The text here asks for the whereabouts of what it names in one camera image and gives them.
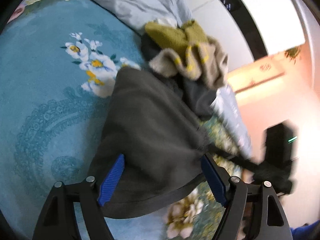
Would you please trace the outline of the white blue sleeve forearm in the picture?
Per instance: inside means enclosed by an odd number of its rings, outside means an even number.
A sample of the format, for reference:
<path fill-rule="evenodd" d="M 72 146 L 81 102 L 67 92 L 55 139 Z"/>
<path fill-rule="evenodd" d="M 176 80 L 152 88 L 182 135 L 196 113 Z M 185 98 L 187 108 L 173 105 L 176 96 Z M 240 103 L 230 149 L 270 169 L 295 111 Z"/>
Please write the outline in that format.
<path fill-rule="evenodd" d="M 290 228 L 293 240 L 320 240 L 320 221 Z"/>

